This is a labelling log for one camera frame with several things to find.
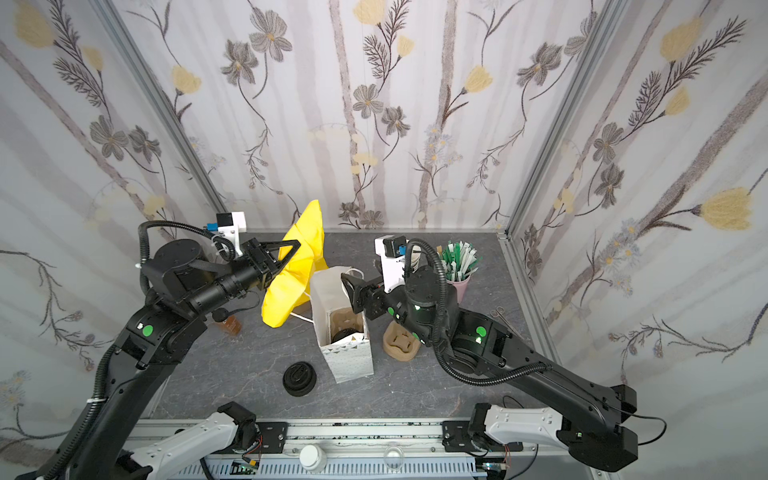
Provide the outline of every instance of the yellow cloth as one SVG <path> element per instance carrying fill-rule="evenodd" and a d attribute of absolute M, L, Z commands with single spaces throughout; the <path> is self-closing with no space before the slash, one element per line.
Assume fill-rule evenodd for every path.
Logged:
<path fill-rule="evenodd" d="M 310 299 L 304 295 L 304 292 L 310 293 L 310 277 L 316 271 L 328 268 L 323 258 L 323 213 L 317 200 L 306 206 L 299 221 L 288 230 L 283 240 L 298 240 L 301 247 L 264 295 L 261 316 L 264 323 L 273 328 L 283 325 L 291 310 Z M 278 260 L 283 259 L 289 250 L 289 247 L 280 249 Z"/>

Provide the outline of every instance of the black lid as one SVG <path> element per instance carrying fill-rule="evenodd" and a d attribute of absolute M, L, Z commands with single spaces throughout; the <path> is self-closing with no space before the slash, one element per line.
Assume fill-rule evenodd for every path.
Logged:
<path fill-rule="evenodd" d="M 283 387 L 292 396 L 305 396 L 315 388 L 317 374 L 307 362 L 297 362 L 283 374 Z"/>

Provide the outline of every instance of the brown cup carrier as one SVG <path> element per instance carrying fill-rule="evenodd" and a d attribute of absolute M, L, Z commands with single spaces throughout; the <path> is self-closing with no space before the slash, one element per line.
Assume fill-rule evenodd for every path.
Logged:
<path fill-rule="evenodd" d="M 400 362 L 410 362 L 419 352 L 419 342 L 404 326 L 393 320 L 384 332 L 384 352 Z"/>

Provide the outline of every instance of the marble table surface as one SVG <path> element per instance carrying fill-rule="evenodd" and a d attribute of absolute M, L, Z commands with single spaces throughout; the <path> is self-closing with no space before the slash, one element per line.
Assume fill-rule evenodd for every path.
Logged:
<path fill-rule="evenodd" d="M 373 278 L 376 258 L 373 239 L 378 233 L 328 233 L 325 258 L 329 266 L 355 266 Z M 260 240 L 282 235 L 263 233 Z M 495 233 L 419 233 L 432 245 L 450 240 L 474 244 L 482 256 L 462 306 L 489 315 L 497 306 L 530 340 L 528 327 Z M 233 301 L 228 308 L 253 305 L 256 295 Z M 369 322 L 374 375 L 337 384 L 317 346 L 313 326 L 290 317 L 280 328 L 261 320 L 260 307 L 238 313 L 240 334 L 227 335 L 214 324 L 194 344 L 170 377 L 154 411 L 156 419 L 202 419 L 226 402 L 236 401 L 261 418 L 370 418 L 469 416 L 477 402 L 500 404 L 512 395 L 526 407 L 541 403 L 504 384 L 487 388 L 468 386 L 449 377 L 431 349 L 422 347 L 410 362 L 399 362 L 382 350 L 382 335 L 390 317 Z M 317 384 L 303 397 L 292 397 L 282 384 L 292 363 L 310 362 Z"/>

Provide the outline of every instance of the floral wallpaper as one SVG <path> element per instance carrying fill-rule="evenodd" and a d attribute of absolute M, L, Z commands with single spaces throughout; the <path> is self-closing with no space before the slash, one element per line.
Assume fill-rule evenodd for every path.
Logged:
<path fill-rule="evenodd" d="M 116 0 L 224 203 L 501 229 L 602 2 Z"/>
<path fill-rule="evenodd" d="M 623 478 L 768 466 L 765 422 L 746 415 L 768 401 L 754 368 L 768 310 L 766 22 L 764 2 L 630 3 L 511 235 L 563 363 L 633 386 L 639 413 L 669 422 Z M 629 423 L 641 441 L 661 427 Z"/>
<path fill-rule="evenodd" d="M 87 2 L 3 2 L 0 18 L 6 478 L 58 445 L 106 346 L 142 305 L 137 225 L 202 224 L 214 212 Z M 157 248 L 178 232 L 152 235 Z"/>

